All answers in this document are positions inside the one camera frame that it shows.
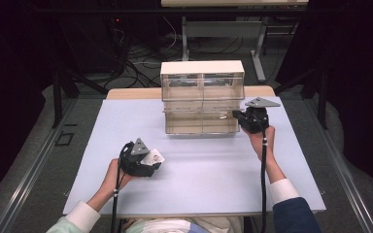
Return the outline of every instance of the white desk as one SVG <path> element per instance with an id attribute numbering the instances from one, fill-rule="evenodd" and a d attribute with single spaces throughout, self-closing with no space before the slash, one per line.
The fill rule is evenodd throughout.
<path id="1" fill-rule="evenodd" d="M 278 97 L 265 97 L 280 102 Z M 260 162 L 243 132 L 231 138 L 171 139 L 160 99 L 105 100 L 63 213 L 88 200 L 109 162 L 140 137 L 165 157 L 151 178 L 136 179 L 119 194 L 119 217 L 247 216 L 261 212 Z M 276 158 L 314 212 L 325 210 L 284 107 L 268 109 L 277 128 Z M 271 202 L 267 197 L 267 210 Z M 112 199 L 101 210 L 112 212 Z"/>
<path id="2" fill-rule="evenodd" d="M 162 0 L 162 7 L 265 7 L 305 6 L 308 0 Z M 262 21 L 187 21 L 183 17 L 183 61 L 189 60 L 187 37 L 233 37 L 256 38 L 251 56 L 259 82 L 266 82 L 259 55 L 265 38 L 268 17 Z"/>

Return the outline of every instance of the dark suit sleeve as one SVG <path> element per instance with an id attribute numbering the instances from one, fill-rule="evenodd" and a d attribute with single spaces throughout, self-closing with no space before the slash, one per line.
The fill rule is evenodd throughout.
<path id="1" fill-rule="evenodd" d="M 273 212 L 277 233 L 321 232 L 307 201 L 302 197 L 275 204 Z"/>

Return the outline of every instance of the person's right hand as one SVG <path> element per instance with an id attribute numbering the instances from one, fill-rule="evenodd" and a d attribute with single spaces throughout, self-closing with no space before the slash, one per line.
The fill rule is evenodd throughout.
<path id="1" fill-rule="evenodd" d="M 259 160 L 261 160 L 262 157 L 262 140 L 263 136 L 262 133 L 250 133 L 246 129 L 242 128 L 245 133 L 248 134 L 250 137 L 251 145 L 253 146 L 256 154 L 258 155 Z M 269 125 L 268 128 L 265 129 L 265 135 L 267 139 L 267 157 L 274 156 L 274 138 L 275 138 L 275 127 L 272 125 Z"/>

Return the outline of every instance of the table surface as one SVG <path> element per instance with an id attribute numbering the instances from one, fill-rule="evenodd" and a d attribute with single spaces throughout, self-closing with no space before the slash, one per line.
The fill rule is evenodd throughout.
<path id="1" fill-rule="evenodd" d="M 246 86 L 244 104 L 257 96 L 277 103 L 269 86 Z M 261 213 L 260 163 L 248 136 L 180 139 L 164 132 L 160 88 L 114 89 L 102 104 L 63 213 L 97 190 L 112 158 L 140 137 L 165 157 L 151 178 L 136 179 L 119 193 L 119 217 L 250 216 Z M 283 106 L 268 108 L 277 128 L 276 159 L 315 212 L 320 192 Z M 112 199 L 101 210 L 110 215 Z M 267 192 L 267 210 L 272 210 Z"/>
<path id="2" fill-rule="evenodd" d="M 307 5 L 308 0 L 162 0 L 162 7 L 239 7 Z"/>

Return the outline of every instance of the black curtain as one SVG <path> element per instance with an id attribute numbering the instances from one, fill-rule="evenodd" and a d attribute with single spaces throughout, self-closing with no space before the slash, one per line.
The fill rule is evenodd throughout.
<path id="1" fill-rule="evenodd" d="M 50 84 L 20 4 L 0 1 L 0 182 L 42 111 L 42 90 Z"/>
<path id="2" fill-rule="evenodd" d="M 344 154 L 373 177 L 373 0 L 311 0 L 308 8 L 336 13 L 302 18 L 277 82 L 286 85 L 315 69 L 298 82 L 309 97 L 326 71 L 327 99 L 344 127 Z"/>

